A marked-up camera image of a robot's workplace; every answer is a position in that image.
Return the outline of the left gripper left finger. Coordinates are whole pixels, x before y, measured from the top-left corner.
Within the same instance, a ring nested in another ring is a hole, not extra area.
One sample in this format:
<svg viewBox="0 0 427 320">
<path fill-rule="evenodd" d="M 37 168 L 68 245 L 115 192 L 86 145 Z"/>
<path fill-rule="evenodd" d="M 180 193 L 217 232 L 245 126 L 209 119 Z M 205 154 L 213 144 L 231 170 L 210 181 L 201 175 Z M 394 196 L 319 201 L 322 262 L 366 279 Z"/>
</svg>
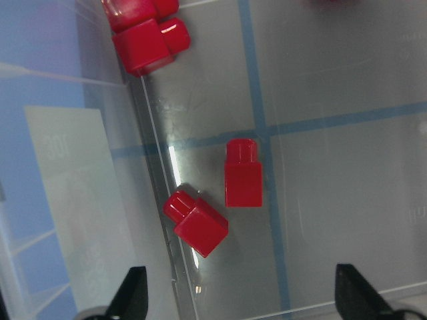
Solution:
<svg viewBox="0 0 427 320">
<path fill-rule="evenodd" d="M 131 267 L 105 312 L 106 319 L 145 319 L 149 305 L 146 268 Z"/>
</svg>

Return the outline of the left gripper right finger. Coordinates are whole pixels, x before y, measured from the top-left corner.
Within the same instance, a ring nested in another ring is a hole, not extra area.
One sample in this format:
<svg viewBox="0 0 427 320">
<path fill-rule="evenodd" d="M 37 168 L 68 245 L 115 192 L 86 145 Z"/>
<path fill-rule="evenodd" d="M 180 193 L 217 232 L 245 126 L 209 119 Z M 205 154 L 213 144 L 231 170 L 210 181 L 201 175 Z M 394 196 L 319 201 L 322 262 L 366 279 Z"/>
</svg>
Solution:
<svg viewBox="0 0 427 320">
<path fill-rule="evenodd" d="M 342 319 L 395 319 L 394 310 L 352 264 L 337 264 L 335 306 Z"/>
</svg>

